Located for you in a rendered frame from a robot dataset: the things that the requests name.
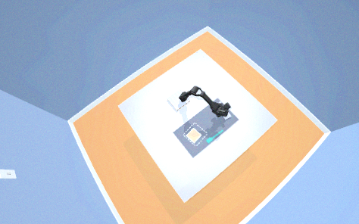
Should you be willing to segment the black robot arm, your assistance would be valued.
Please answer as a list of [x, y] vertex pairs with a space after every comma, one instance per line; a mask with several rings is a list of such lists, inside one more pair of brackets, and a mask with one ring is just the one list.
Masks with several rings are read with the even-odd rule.
[[[201, 90], [201, 94], [196, 94], [198, 92], [198, 90]], [[207, 103], [209, 103], [210, 108], [212, 109], [212, 112], [215, 114], [219, 114], [221, 116], [226, 117], [228, 115], [228, 111], [227, 110], [222, 110], [221, 108], [223, 106], [221, 106], [220, 103], [214, 102], [207, 94], [205, 91], [203, 91], [200, 87], [198, 86], [193, 86], [191, 90], [187, 91], [187, 92], [182, 92], [182, 94], [179, 96], [179, 99], [181, 100], [181, 102], [183, 103], [184, 101], [187, 100], [187, 98], [190, 95], [194, 95], [194, 96], [200, 96], [202, 97], [204, 100], [206, 100]]]

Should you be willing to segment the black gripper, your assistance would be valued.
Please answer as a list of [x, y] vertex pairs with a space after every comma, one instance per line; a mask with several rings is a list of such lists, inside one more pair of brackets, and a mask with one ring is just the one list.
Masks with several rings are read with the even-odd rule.
[[[222, 110], [229, 110], [231, 108], [229, 102], [225, 103], [224, 106], [221, 108]], [[220, 117], [219, 114], [216, 114], [217, 117]]]

